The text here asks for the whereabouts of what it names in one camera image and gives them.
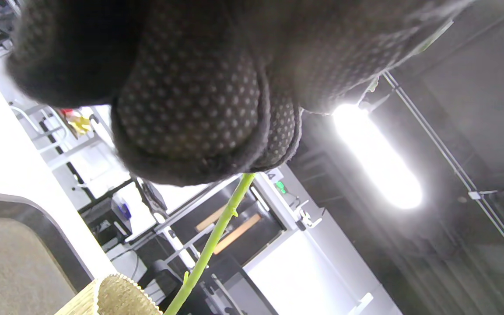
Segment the tan woven container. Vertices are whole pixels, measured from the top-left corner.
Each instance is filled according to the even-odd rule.
[[[161,315],[152,299],[130,278],[95,279],[56,315]]]

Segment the ceiling light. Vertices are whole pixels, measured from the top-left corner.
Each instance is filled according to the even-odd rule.
[[[374,185],[400,209],[422,201],[421,186],[384,135],[356,105],[339,106],[333,114],[338,134],[358,158]]]

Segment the wooden panel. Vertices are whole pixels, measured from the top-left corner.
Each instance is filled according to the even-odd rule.
[[[254,224],[258,223],[260,221],[260,219],[261,219],[260,215],[256,213],[250,219],[246,220],[241,226],[237,227],[229,235],[227,235],[225,238],[223,238],[219,242],[219,244],[217,245],[217,247],[215,248],[215,251],[213,253],[215,255],[217,255],[218,253],[222,252],[223,249],[226,249],[227,246],[229,246],[232,242],[236,241],[237,238],[239,238],[246,231],[248,231],[251,227],[253,227]]]
[[[196,230],[198,230],[198,232],[201,232],[201,231],[205,230],[208,226],[210,226],[213,223],[215,223],[219,219],[219,217],[221,216],[221,214],[223,213],[223,211],[224,211],[224,209],[226,207],[227,207],[227,204],[225,204],[224,206],[220,207],[212,215],[210,215],[209,217],[207,217],[200,224],[196,225]]]

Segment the green plant stem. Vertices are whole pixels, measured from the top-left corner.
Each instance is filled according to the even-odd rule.
[[[219,243],[224,230],[227,228],[228,222],[231,220],[233,215],[236,215],[236,207],[240,204],[244,195],[248,191],[248,188],[254,181],[255,174],[243,174],[238,187],[232,193],[231,198],[228,200],[227,207],[223,210],[217,221],[213,231],[211,232],[210,238],[207,240],[206,246],[204,247],[202,254],[200,255],[196,266],[192,273],[186,278],[184,277],[184,283],[180,291],[176,294],[176,297],[170,303],[168,309],[164,312],[164,315],[176,315],[180,308],[188,299],[188,296],[192,292],[192,289],[198,284],[198,280],[202,276],[203,271],[206,269],[211,256],[214,254],[215,247]]]

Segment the white desk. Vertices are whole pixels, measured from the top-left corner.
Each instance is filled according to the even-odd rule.
[[[32,200],[54,219],[93,277],[116,270],[0,93],[0,193]]]

